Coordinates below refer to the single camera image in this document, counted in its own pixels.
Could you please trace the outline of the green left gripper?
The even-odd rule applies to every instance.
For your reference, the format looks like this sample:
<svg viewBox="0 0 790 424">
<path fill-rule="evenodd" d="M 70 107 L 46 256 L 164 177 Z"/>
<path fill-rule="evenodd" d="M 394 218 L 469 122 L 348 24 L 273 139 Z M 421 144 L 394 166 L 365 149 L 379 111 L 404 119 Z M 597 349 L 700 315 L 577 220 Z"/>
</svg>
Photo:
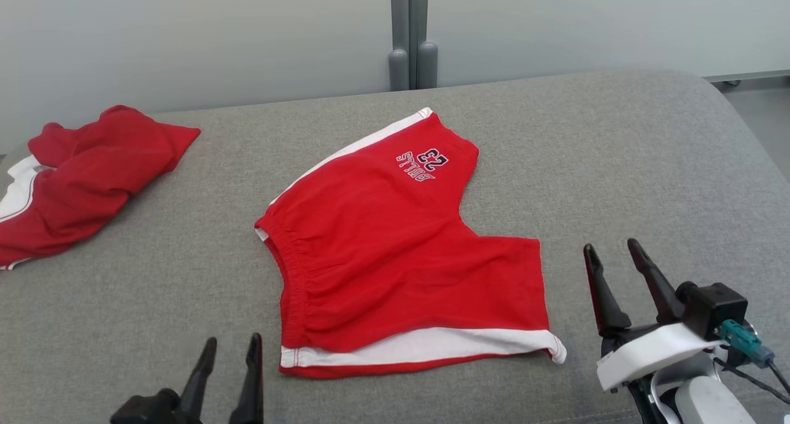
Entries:
<svg viewBox="0 0 790 424">
<path fill-rule="evenodd" d="M 201 422 L 206 385 L 214 370 L 215 353 L 217 338 L 209 337 L 181 397 L 170 388 L 163 388 L 153 396 L 130 396 L 110 416 L 110 423 Z M 229 423 L 264 423 L 263 344 L 257 332 L 249 340 L 245 363 L 243 387 Z"/>
</svg>

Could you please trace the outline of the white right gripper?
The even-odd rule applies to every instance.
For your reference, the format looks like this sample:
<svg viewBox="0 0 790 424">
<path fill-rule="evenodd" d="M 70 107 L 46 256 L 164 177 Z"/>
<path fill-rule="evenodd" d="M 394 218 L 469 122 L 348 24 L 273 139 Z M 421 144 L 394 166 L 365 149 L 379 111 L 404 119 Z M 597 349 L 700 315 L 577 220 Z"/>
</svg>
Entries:
<svg viewBox="0 0 790 424">
<path fill-rule="evenodd" d="M 601 359 L 596 362 L 596 374 L 604 391 L 663 370 L 719 343 L 705 340 L 688 326 L 678 323 L 682 320 L 684 305 L 675 297 L 672 284 L 637 239 L 627 239 L 627 247 L 654 301 L 658 325 L 641 328 L 637 332 L 647 332 L 617 349 L 602 352 Z M 604 266 L 595 247 L 590 243 L 585 244 L 583 255 L 599 336 L 602 339 L 614 339 L 626 331 L 632 322 L 618 305 L 604 278 Z"/>
</svg>

